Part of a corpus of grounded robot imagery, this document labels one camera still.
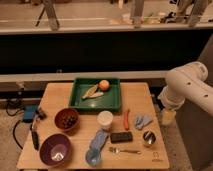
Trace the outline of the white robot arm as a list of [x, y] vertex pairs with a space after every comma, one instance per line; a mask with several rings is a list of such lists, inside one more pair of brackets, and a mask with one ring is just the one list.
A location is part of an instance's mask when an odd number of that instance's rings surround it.
[[207, 67], [199, 62], [190, 62], [167, 72], [166, 85], [158, 96], [163, 105], [162, 124], [169, 125], [185, 100], [198, 105], [213, 116], [213, 87], [207, 85]]

